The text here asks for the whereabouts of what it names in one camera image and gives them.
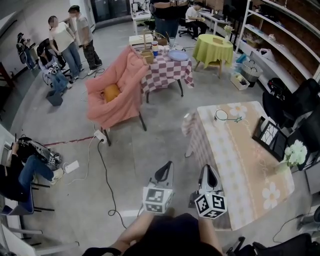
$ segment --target white chair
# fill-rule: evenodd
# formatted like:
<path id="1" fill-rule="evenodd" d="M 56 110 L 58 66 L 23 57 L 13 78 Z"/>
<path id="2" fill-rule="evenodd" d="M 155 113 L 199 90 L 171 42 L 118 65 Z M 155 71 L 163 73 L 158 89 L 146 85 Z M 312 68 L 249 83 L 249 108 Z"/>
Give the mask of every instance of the white chair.
<path id="1" fill-rule="evenodd" d="M 55 254 L 63 252 L 79 246 L 78 242 L 71 242 L 51 247 L 34 248 L 27 244 L 25 241 L 18 238 L 14 233 L 41 235 L 43 232 L 40 230 L 23 230 L 8 228 L 1 224 L 4 244 L 3 246 L 10 252 L 19 256 L 41 256 L 48 254 Z"/>

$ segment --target yellow tablecloth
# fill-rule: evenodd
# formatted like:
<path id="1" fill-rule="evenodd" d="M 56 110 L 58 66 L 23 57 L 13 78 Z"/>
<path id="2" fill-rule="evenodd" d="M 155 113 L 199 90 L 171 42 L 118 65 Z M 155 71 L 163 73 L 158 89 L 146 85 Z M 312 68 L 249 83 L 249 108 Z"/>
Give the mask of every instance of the yellow tablecloth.
<path id="1" fill-rule="evenodd" d="M 221 39 L 222 44 L 214 42 L 214 38 Z M 204 68 L 207 68 L 210 62 L 216 62 L 217 60 L 224 60 L 225 65 L 230 67 L 233 53 L 234 47 L 230 41 L 225 41 L 223 37 L 213 34 L 201 34 L 198 37 L 192 56 L 198 62 L 203 62 Z"/>

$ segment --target person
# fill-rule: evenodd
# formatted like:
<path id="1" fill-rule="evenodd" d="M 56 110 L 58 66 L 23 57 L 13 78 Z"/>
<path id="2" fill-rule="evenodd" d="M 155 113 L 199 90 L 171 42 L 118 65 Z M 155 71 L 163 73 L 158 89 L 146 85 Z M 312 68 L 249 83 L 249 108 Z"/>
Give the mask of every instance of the person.
<path id="1" fill-rule="evenodd" d="M 35 174 L 41 175 L 54 185 L 62 178 L 64 171 L 61 168 L 52 171 L 35 155 L 29 156 L 23 165 L 17 155 L 18 149 L 19 145 L 15 142 L 6 166 L 0 165 L 0 194 L 10 200 L 26 202 Z"/>
<path id="2" fill-rule="evenodd" d="M 174 218 L 173 208 L 169 211 L 169 216 L 144 211 L 113 245 L 89 248 L 82 256 L 222 256 L 211 219 L 199 217 L 197 220 L 188 213 Z"/>
<path id="3" fill-rule="evenodd" d="M 155 17 L 156 32 L 169 38 L 176 38 L 180 12 L 179 7 L 187 6 L 188 1 L 151 0 L 151 12 Z"/>
<path id="4" fill-rule="evenodd" d="M 21 52 L 25 52 L 26 55 L 26 66 L 28 67 L 29 70 L 34 70 L 37 66 L 34 64 L 34 61 L 32 60 L 32 57 L 30 55 L 30 50 L 28 47 L 28 43 L 30 42 L 30 39 L 28 38 L 27 40 L 24 38 L 24 34 L 21 32 L 18 34 L 18 41 L 17 44 L 20 45 L 19 49 L 21 49 Z"/>
<path id="5" fill-rule="evenodd" d="M 36 53 L 39 57 L 40 69 L 50 77 L 54 90 L 63 95 L 65 89 L 71 89 L 72 84 L 69 83 L 68 79 L 60 70 L 57 70 L 56 74 L 49 70 L 53 67 L 54 63 L 59 63 L 58 58 L 55 56 L 55 52 L 51 49 L 47 50 L 43 45 L 39 45 Z"/>
<path id="6" fill-rule="evenodd" d="M 185 22 L 192 28 L 194 39 L 198 38 L 198 28 L 200 28 L 200 35 L 205 34 L 207 31 L 207 25 L 202 21 L 203 18 L 199 14 L 199 10 L 203 7 L 204 4 L 202 2 L 195 2 L 185 13 Z"/>
<path id="7" fill-rule="evenodd" d="M 49 33 L 50 46 L 56 54 L 62 54 L 69 65 L 73 78 L 72 81 L 74 82 L 79 78 L 80 72 L 84 70 L 81 64 L 78 47 L 75 43 L 75 34 L 65 22 L 59 23 L 56 16 L 51 16 L 48 23 L 51 27 Z"/>
<path id="8" fill-rule="evenodd" d="M 102 65 L 102 61 L 95 51 L 94 35 L 91 32 L 87 18 L 82 15 L 78 5 L 71 6 L 68 12 L 71 18 L 76 18 L 76 28 L 82 44 L 84 57 L 89 64 L 90 72 L 88 76 L 90 76 L 97 71 L 98 66 Z"/>

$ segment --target blue plate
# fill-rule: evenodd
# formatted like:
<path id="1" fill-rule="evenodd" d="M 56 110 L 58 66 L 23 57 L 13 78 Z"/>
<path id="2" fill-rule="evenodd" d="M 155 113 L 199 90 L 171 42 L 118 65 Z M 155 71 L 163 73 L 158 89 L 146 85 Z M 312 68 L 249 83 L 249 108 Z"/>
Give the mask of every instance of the blue plate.
<path id="1" fill-rule="evenodd" d="M 183 50 L 170 50 L 168 56 L 175 62 L 183 62 L 189 59 L 188 54 Z"/>

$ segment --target white cube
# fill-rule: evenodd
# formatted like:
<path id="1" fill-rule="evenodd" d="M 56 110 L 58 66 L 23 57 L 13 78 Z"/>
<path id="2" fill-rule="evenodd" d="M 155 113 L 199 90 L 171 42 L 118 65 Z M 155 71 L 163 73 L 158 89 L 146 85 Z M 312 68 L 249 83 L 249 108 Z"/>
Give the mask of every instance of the white cube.
<path id="1" fill-rule="evenodd" d="M 144 187 L 142 203 L 146 212 L 164 214 L 173 198 L 172 189 Z"/>
<path id="2" fill-rule="evenodd" d="M 214 192 L 201 194 L 195 202 L 200 217 L 216 219 L 227 212 L 227 200 Z"/>

